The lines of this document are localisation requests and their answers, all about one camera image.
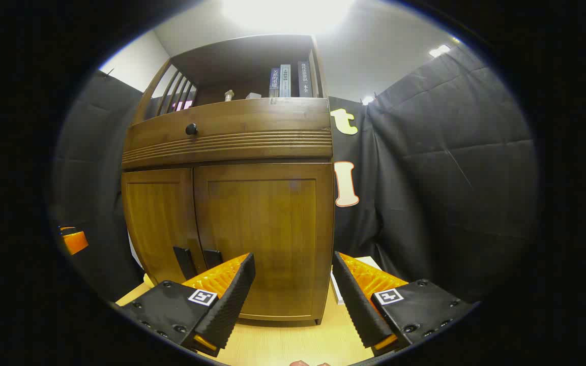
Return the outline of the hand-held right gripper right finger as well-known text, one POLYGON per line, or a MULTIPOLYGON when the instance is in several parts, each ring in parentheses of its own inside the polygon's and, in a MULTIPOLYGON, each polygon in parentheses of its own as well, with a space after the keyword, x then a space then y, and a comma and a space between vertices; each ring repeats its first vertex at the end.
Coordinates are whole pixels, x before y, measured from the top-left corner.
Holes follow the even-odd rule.
POLYGON ((401 280, 340 252, 333 254, 332 274, 361 343, 374 356, 432 338, 475 308, 429 280, 401 280))

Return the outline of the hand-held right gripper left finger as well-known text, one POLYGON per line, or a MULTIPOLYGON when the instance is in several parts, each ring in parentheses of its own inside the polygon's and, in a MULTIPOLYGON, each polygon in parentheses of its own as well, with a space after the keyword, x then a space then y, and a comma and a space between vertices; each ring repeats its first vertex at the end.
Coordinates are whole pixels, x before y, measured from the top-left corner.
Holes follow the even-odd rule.
POLYGON ((226 347, 255 273, 253 253, 244 253, 184 283, 162 281, 118 309, 171 343, 216 357, 226 347))

